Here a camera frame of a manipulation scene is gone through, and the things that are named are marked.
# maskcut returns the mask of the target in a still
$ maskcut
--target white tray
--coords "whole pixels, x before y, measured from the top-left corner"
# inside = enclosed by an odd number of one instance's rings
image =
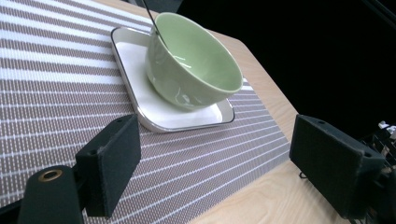
[[[111,32],[112,48],[139,122],[155,133],[179,132],[232,122],[233,107],[226,99],[198,110],[178,108],[165,101],[145,73],[149,34],[127,27]]]

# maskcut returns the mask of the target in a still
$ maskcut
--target woven placemat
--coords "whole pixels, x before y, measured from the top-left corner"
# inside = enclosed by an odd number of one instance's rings
[[[0,1],[0,206],[30,175],[73,166],[111,120],[133,113],[111,51],[115,27],[151,22],[91,1]],[[231,123],[179,133],[140,126],[142,160],[110,219],[185,223],[289,158],[290,144],[255,91],[229,99]]]

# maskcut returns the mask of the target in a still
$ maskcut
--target tray rim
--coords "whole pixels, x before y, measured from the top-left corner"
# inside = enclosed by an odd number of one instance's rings
[[[208,124],[196,125],[196,126],[180,127],[180,128],[163,127],[163,126],[158,125],[157,123],[153,122],[152,120],[150,120],[143,113],[141,107],[139,106],[139,103],[138,103],[138,101],[137,101],[137,99],[136,99],[136,97],[134,95],[134,91],[133,91],[132,85],[130,83],[130,80],[129,80],[127,74],[126,74],[124,64],[122,63],[122,60],[120,58],[120,53],[119,53],[119,49],[117,48],[117,43],[119,43],[121,41],[116,41],[115,38],[114,38],[114,34],[118,30],[126,30],[128,32],[139,33],[141,35],[149,35],[149,33],[143,32],[143,31],[139,31],[139,30],[136,30],[135,28],[126,27],[126,26],[115,27],[110,33],[111,48],[112,48],[113,54],[115,56],[117,66],[120,69],[121,78],[123,80],[123,83],[128,86],[128,88],[126,88],[126,90],[128,91],[129,98],[132,101],[133,110],[137,114],[137,118],[138,118],[139,122],[144,127],[146,127],[147,129],[149,129],[150,131],[155,132],[155,133],[174,133],[174,132],[182,132],[182,131],[187,131],[187,130],[196,130],[196,129],[203,129],[203,128],[208,128],[208,127],[216,127],[216,126],[220,126],[220,125],[223,125],[223,124],[231,123],[231,122],[234,121],[235,113],[234,113],[234,110],[233,110],[233,106],[231,105],[231,103],[230,103],[230,101],[228,99],[225,99],[225,100],[217,103],[216,105],[218,106],[221,114],[223,114],[221,108],[222,107],[228,107],[228,109],[232,113],[232,118],[230,120],[226,120],[226,121],[222,121],[222,122],[216,122],[216,123],[208,123]]]

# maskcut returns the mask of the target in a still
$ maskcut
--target light green ceramic bowl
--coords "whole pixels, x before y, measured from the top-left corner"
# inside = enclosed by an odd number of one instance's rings
[[[168,48],[153,26],[145,65],[148,79],[164,99],[197,109],[242,88],[235,59],[205,28],[176,13],[160,13],[155,21]]]

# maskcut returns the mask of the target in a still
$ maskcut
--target light wood tabletop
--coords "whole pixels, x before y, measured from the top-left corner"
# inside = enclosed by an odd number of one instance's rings
[[[121,0],[95,1],[149,17],[144,8]],[[212,34],[235,57],[248,83],[291,141],[297,111],[289,100],[244,43],[216,32]],[[301,179],[299,173],[291,161],[285,161],[191,223],[349,223],[335,212],[308,180]]]

